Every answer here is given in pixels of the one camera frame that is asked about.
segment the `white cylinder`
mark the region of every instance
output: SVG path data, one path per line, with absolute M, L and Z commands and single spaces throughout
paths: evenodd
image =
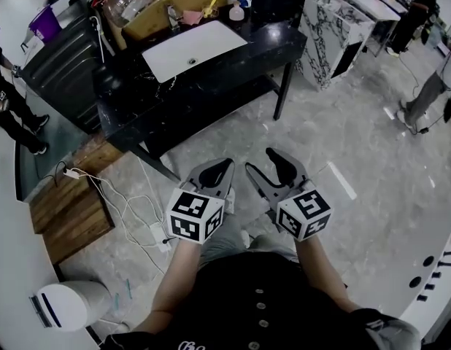
M 112 305 L 107 288 L 94 281 L 47 285 L 38 291 L 37 297 L 53 328 L 64 332 L 92 325 Z

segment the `person wearing black shirt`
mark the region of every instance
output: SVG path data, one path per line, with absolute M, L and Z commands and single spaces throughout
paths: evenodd
M 8 70 L 13 69 L 13 65 L 2 54 L 0 48 L 0 66 Z M 26 130 L 13 117 L 13 111 L 23 124 L 28 126 L 33 133 Z M 44 154 L 47 151 L 48 144 L 40 141 L 34 134 L 44 126 L 49 120 L 48 115 L 37 117 L 26 105 L 25 99 L 16 91 L 15 87 L 8 83 L 0 72 L 0 126 L 8 135 L 16 140 L 17 143 L 24 145 L 35 155 Z
M 399 53 L 404 51 L 417 27 L 425 23 L 435 5 L 436 0 L 414 0 L 411 3 L 409 12 L 397 25 L 391 46 L 386 47 L 390 55 L 399 57 Z
M 410 324 L 347 296 L 317 236 L 296 253 L 234 216 L 201 247 L 180 240 L 147 318 L 102 350 L 420 349 Z

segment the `trash can lid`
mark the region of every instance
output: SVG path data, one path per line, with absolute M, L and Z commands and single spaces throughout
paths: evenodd
M 46 317 L 53 328 L 72 332 L 86 326 L 88 307 L 80 294 L 62 284 L 51 284 L 37 293 Z

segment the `black and white marker cube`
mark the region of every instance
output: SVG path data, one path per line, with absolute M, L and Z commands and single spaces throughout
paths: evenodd
M 223 223 L 225 203 L 219 198 L 174 189 L 167 207 L 169 232 L 176 237 L 204 244 Z
M 277 204 L 276 223 L 299 241 L 325 229 L 332 208 L 318 189 L 305 190 Z

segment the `table leg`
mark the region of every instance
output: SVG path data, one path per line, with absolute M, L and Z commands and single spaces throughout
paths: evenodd
M 277 98 L 276 109 L 274 110 L 274 120 L 278 120 L 281 117 L 282 108 L 284 107 L 285 98 L 289 91 L 290 80 L 292 79 L 292 73 L 296 66 L 296 62 L 292 61 L 285 65 L 284 74 L 282 75 L 282 82 L 279 91 L 279 97 Z
M 169 178 L 175 183 L 180 183 L 180 178 L 175 175 L 172 171 L 170 171 L 164 164 L 162 164 L 159 158 L 152 157 L 149 152 L 147 152 L 143 147 L 139 144 L 134 148 L 131 148 L 131 151 L 141 158 L 144 162 L 146 162 L 149 166 L 163 174 L 166 178 Z
M 391 38 L 391 34 L 394 32 L 394 30 L 396 29 L 397 25 L 398 25 L 398 21 L 394 20 L 393 24 L 391 25 L 391 28 L 390 28 L 388 34 L 382 40 L 382 43 L 379 46 L 378 52 L 374 55 L 375 57 L 378 57 L 379 53 L 385 48 L 386 43 L 388 42 L 389 38 Z

